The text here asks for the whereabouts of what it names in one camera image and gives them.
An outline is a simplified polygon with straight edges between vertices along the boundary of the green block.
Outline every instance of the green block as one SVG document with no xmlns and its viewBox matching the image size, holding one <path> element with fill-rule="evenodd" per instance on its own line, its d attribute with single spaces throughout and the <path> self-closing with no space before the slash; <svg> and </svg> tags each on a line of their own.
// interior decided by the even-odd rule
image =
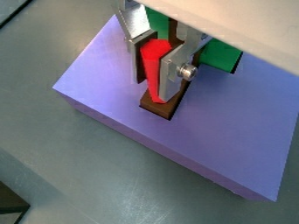
<svg viewBox="0 0 299 224">
<path fill-rule="evenodd" d="M 212 39 L 205 45 L 200 55 L 200 63 L 207 64 L 217 69 L 231 73 L 241 51 L 217 39 Z"/>
<path fill-rule="evenodd" d="M 157 31 L 159 39 L 168 39 L 168 17 L 156 10 L 145 7 L 151 28 Z"/>
<path fill-rule="evenodd" d="M 168 39 L 168 17 L 148 7 L 145 7 L 145 13 L 151 28 L 157 31 L 157 38 Z M 241 51 L 239 49 L 217 39 L 212 39 L 204 47 L 200 55 L 200 63 L 231 73 L 240 54 Z"/>
</svg>

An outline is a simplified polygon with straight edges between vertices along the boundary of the red block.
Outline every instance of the red block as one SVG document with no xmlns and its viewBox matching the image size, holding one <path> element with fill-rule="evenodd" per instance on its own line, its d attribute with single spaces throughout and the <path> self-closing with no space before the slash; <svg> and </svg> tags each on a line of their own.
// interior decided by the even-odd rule
<svg viewBox="0 0 299 224">
<path fill-rule="evenodd" d="M 159 59 L 171 49 L 171 44 L 165 39 L 151 39 L 140 48 L 148 91 L 152 101 L 157 103 L 165 103 L 159 97 Z"/>
</svg>

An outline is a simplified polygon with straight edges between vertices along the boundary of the floor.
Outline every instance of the floor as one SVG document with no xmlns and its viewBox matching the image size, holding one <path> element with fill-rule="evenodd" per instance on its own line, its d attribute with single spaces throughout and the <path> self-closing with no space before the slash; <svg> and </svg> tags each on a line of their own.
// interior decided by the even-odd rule
<svg viewBox="0 0 299 224">
<path fill-rule="evenodd" d="M 108 0 L 33 0 L 0 30 L 0 179 L 21 224 L 299 223 L 299 126 L 276 203 L 241 199 L 72 109 L 52 90 L 112 16 Z"/>
<path fill-rule="evenodd" d="M 1 0 L 0 1 L 0 26 L 2 22 L 14 14 L 14 11 L 24 4 L 25 0 Z"/>
</svg>

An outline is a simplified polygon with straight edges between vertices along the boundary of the dark brown base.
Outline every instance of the dark brown base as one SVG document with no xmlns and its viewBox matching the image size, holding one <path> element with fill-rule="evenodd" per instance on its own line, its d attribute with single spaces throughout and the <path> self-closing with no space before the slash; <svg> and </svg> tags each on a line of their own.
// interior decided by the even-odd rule
<svg viewBox="0 0 299 224">
<path fill-rule="evenodd" d="M 187 80 L 183 80 L 180 92 L 172 97 L 172 99 L 165 104 L 152 102 L 151 95 L 147 90 L 140 100 L 140 108 L 148 110 L 149 112 L 155 113 L 156 115 L 171 121 L 188 86 L 189 82 Z"/>
</svg>

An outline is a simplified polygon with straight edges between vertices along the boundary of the bolt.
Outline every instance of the bolt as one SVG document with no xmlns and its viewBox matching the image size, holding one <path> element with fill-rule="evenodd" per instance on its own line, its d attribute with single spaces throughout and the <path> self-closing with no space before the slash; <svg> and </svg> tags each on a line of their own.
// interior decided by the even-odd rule
<svg viewBox="0 0 299 224">
<path fill-rule="evenodd" d="M 177 76 L 184 78 L 187 81 L 191 81 L 192 78 L 196 76 L 197 73 L 197 67 L 184 63 L 179 69 Z"/>
</svg>

